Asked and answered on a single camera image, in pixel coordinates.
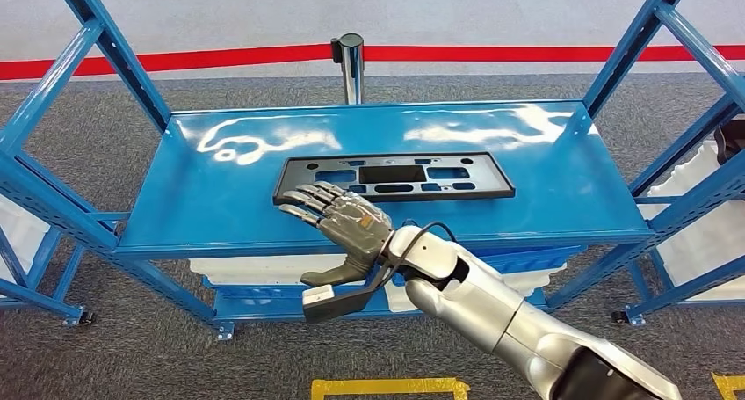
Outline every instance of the caster wheel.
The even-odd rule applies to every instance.
[[[611,319],[616,324],[628,324],[628,316],[623,310],[617,310],[611,313]]]
[[[89,310],[84,310],[83,314],[80,315],[80,320],[78,321],[78,323],[82,326],[88,326],[95,323],[97,318],[98,315],[90,312]]]

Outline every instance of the gray carpet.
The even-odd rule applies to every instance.
[[[449,76],[369,78],[366,83],[369,101],[391,102],[580,97],[590,79]],[[335,78],[158,86],[175,109],[336,104],[343,96]],[[12,114],[27,90],[27,84],[0,84],[0,118]],[[598,126],[619,168],[632,178],[719,95],[703,75],[630,76]],[[122,84],[75,83],[26,148],[97,207],[122,210],[131,207],[156,144],[155,130]],[[66,244],[55,258],[43,283],[46,290],[69,250]],[[601,251],[574,259],[552,288]],[[185,263],[163,268],[209,299]],[[745,374],[744,308],[666,309],[649,316],[643,327],[613,324],[610,312],[634,300],[630,284],[620,273],[557,315],[639,355],[675,380],[685,398],[720,398],[712,372]],[[0,315],[0,399],[304,399],[313,379],[451,376],[471,387],[469,398],[534,398],[499,360],[426,317],[246,324],[234,341],[222,344],[181,310],[92,255],[84,258],[68,299],[88,305],[99,321],[68,329],[32,310]]]

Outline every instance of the blue shelf surface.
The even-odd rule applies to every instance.
[[[340,105],[175,113],[116,254],[334,253],[271,196],[290,156],[488,151],[517,194],[378,204],[447,223],[471,250],[622,244],[652,235],[581,101]]]

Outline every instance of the robot finger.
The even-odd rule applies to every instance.
[[[317,198],[314,198],[308,195],[307,193],[298,192],[298,191],[287,191],[285,193],[282,193],[282,198],[286,200],[292,200],[295,203],[298,203],[301,205],[305,205],[306,207],[320,214],[323,214],[323,209],[328,206],[328,204],[326,204],[325,202]]]
[[[302,209],[300,207],[296,207],[295,205],[282,204],[279,206],[279,211],[283,211],[285,213],[288,213],[289,215],[298,217],[302,221],[310,224],[313,227],[318,227],[318,223],[321,222],[321,217],[319,217],[318,215],[315,215],[310,211],[306,211],[305,209]]]
[[[300,185],[298,186],[298,190],[307,193],[326,204],[330,204],[336,198],[336,195],[326,192],[323,188],[315,185]]]
[[[318,186],[318,187],[320,187],[321,189],[323,189],[324,191],[326,191],[326,192],[328,192],[328,193],[331,193],[331,194],[332,194],[332,195],[334,195],[335,197],[336,197],[336,196],[342,196],[342,195],[344,195],[344,194],[346,194],[346,193],[347,193],[347,192],[346,192],[346,191],[345,191],[344,189],[342,189],[341,187],[339,187],[339,186],[337,186],[337,185],[332,185],[332,184],[331,184],[331,183],[329,183],[329,182],[323,182],[323,181],[320,181],[320,182],[315,182],[315,183],[313,183],[313,185],[315,185],[315,186]]]

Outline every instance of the robotic arm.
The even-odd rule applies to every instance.
[[[393,230],[377,207],[324,182],[303,185],[285,196],[309,210],[288,204],[281,210],[316,226],[349,253],[338,268],[301,278],[315,286],[303,294],[308,321],[363,309],[393,273],[402,273],[415,306],[510,364],[542,399],[681,398],[677,386],[649,365],[535,308],[491,266],[428,232],[429,226]],[[376,264],[380,269],[368,287],[334,295],[332,285],[362,280]]]

